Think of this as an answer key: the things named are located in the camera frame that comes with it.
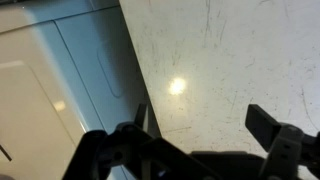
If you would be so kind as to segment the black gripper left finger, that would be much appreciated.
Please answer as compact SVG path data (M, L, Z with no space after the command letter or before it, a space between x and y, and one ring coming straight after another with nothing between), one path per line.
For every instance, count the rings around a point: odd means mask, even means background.
M148 121L148 106L146 104L140 104L137 109L134 123L141 129L146 130L147 121Z

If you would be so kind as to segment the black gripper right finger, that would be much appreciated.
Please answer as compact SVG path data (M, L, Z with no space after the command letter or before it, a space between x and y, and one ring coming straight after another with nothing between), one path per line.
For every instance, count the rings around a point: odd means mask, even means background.
M281 125L257 104L249 104L245 126L260 146L268 152Z

